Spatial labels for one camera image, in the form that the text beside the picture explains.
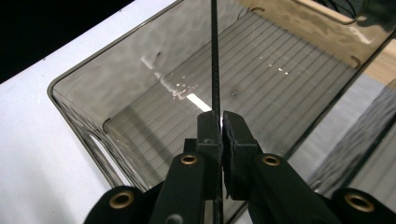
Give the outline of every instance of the clear plastic container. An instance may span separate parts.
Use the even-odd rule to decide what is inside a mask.
[[[288,158],[393,32],[367,25],[364,10],[367,21],[290,0],[218,7],[221,109],[242,115],[264,151]],[[112,186],[123,184],[117,166],[128,184],[152,188],[196,137],[197,116],[211,109],[210,36],[209,1],[178,1],[49,86]],[[228,204],[233,214],[241,203]]]

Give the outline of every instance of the thin rod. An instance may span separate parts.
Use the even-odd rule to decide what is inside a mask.
[[[212,110],[220,134],[220,84],[219,84],[219,41],[218,41],[218,6],[217,0],[211,0],[212,19]],[[213,201],[213,223],[223,223],[222,175],[221,166],[218,172],[216,198]]]

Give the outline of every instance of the white surface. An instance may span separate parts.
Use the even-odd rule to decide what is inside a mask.
[[[82,223],[110,188],[47,87],[172,2],[137,0],[0,85],[0,223]]]

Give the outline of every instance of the screw hole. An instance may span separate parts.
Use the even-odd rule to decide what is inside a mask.
[[[134,194],[129,190],[125,190],[113,195],[110,198],[109,205],[114,209],[121,209],[130,205],[133,201]]]
[[[262,161],[271,166],[278,166],[280,164],[280,160],[273,156],[266,156],[262,158]]]
[[[192,165],[192,164],[195,164],[195,163],[198,161],[198,159],[197,159],[195,156],[187,155],[187,156],[183,156],[183,157],[180,159],[180,161],[181,161],[181,163],[183,163],[183,164]]]
[[[265,9],[263,7],[254,7],[253,9],[251,9],[250,11],[260,11],[260,12],[264,12]]]
[[[375,210],[374,205],[369,200],[359,194],[348,193],[345,196],[345,200],[350,206],[359,211],[370,213]]]

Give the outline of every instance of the bin floor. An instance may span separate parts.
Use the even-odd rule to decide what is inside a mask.
[[[262,149],[287,153],[356,74],[306,40],[249,12],[219,35],[221,109],[242,115]],[[211,106],[211,43],[106,124],[127,161],[166,177]]]

